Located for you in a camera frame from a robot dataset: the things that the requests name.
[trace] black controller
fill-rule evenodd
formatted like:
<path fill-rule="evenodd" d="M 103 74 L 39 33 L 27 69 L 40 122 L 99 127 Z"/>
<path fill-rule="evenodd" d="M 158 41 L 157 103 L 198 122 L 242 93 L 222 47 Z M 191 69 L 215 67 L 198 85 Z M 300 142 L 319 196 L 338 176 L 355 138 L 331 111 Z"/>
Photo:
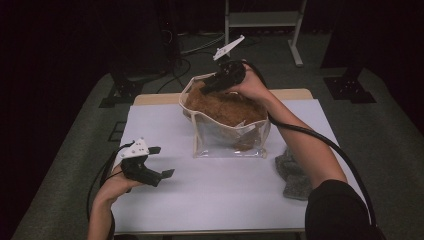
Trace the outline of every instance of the black controller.
<path fill-rule="evenodd" d="M 218 92 L 240 84 L 246 76 L 242 61 L 226 61 L 219 64 L 220 71 L 203 80 L 205 86 L 200 88 L 203 94 Z"/>
<path fill-rule="evenodd" d="M 160 147 L 149 148 L 149 155 L 158 154 L 159 152 Z M 172 177 L 172 174 L 174 174 L 175 169 L 163 171 L 162 173 L 148 169 L 144 165 L 146 160 L 147 155 L 123 159 L 121 163 L 121 169 L 125 177 L 143 184 L 157 187 L 162 179 L 170 178 Z"/>

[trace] shelf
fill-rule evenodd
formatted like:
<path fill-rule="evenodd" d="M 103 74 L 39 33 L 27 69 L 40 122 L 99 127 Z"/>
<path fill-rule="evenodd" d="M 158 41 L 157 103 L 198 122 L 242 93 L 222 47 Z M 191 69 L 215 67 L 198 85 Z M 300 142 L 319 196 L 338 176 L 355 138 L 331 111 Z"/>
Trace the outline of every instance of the shelf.
<path fill-rule="evenodd" d="M 230 13 L 229 27 L 296 26 L 298 11 Z"/>

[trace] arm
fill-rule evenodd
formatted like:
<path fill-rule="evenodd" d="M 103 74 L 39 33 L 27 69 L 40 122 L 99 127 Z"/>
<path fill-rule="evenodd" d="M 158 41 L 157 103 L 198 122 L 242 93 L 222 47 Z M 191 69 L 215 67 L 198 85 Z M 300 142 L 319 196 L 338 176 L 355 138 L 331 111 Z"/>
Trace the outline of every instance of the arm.
<path fill-rule="evenodd" d="M 231 87 L 226 92 L 238 92 L 260 103 L 278 122 L 311 129 L 277 99 L 248 66 L 245 67 L 246 77 L 243 82 Z M 278 130 L 299 165 L 308 175 L 313 188 L 329 179 L 347 182 L 346 176 L 329 146 L 304 133 L 280 127 Z"/>
<path fill-rule="evenodd" d="M 109 178 L 94 198 L 88 226 L 88 240 L 107 239 L 112 223 L 110 210 L 112 204 L 130 188 L 141 185 L 137 181 L 127 179 L 121 172 L 121 165 L 113 169 L 112 175 L 116 173 L 119 174 Z"/>

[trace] black sleeve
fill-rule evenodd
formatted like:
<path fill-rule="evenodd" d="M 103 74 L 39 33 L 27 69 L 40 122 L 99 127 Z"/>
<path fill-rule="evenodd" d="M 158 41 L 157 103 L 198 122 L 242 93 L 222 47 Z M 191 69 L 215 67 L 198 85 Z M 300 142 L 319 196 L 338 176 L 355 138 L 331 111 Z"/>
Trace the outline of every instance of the black sleeve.
<path fill-rule="evenodd" d="M 308 198 L 305 215 L 308 240 L 375 239 L 366 205 L 347 183 L 327 180 Z"/>

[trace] gray carpet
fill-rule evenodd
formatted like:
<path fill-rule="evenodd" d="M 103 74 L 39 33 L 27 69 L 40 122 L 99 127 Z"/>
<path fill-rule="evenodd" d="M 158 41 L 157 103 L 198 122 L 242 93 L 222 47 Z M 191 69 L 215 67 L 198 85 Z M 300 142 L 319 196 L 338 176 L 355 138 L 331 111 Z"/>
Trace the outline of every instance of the gray carpet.
<path fill-rule="evenodd" d="M 248 59 L 264 75 L 269 88 L 307 88 L 319 99 L 342 149 L 350 156 L 373 200 L 377 220 L 388 239 L 422 239 L 424 236 L 424 139 L 387 91 L 384 82 L 368 70 L 360 82 L 377 103 L 352 104 L 333 100 L 323 77 L 340 69 L 321 70 L 330 35 L 301 34 L 298 48 L 303 68 L 297 68 L 287 46 L 288 35 L 251 37 L 232 51 L 233 59 Z M 210 38 L 184 36 L 184 50 L 200 46 Z M 215 45 L 207 49 L 215 53 Z M 181 77 L 214 72 L 217 66 L 210 54 L 185 57 L 191 63 Z M 186 62 L 176 69 L 184 72 Z M 142 93 L 155 93 L 172 76 L 152 81 Z M 91 182 L 118 147 L 109 142 L 116 122 L 126 121 L 129 104 L 99 108 L 113 81 L 101 78 L 87 98 L 54 163 L 46 175 L 13 239 L 84 239 L 87 232 L 86 196 Z M 161 93 L 180 92 L 172 82 Z M 160 239 L 161 236 L 140 239 Z M 178 236 L 175 239 L 295 239 L 293 234 Z"/>

